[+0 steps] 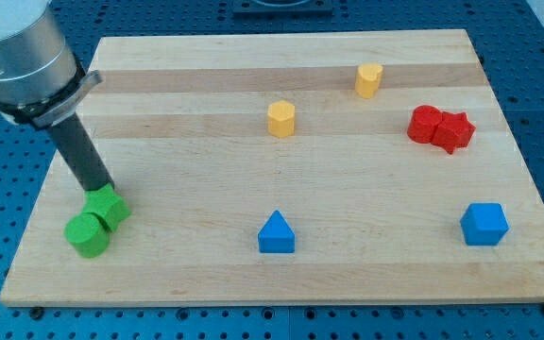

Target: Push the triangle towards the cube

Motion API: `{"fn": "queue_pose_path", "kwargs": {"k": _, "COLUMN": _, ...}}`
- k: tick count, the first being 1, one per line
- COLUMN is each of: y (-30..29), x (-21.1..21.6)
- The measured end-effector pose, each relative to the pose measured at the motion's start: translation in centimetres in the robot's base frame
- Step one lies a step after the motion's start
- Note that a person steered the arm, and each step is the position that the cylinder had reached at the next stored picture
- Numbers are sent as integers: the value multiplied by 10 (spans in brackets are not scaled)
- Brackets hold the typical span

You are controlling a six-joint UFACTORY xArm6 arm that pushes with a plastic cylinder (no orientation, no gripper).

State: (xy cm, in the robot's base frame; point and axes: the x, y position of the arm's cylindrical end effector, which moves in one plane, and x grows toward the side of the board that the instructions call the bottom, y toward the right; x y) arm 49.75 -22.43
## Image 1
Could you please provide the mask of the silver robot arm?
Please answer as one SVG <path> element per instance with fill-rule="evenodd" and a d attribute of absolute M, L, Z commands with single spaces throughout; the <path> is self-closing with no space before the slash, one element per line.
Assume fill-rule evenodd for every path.
<path fill-rule="evenodd" d="M 0 0 L 0 111 L 10 122 L 58 125 L 101 82 L 71 51 L 49 0 Z"/>

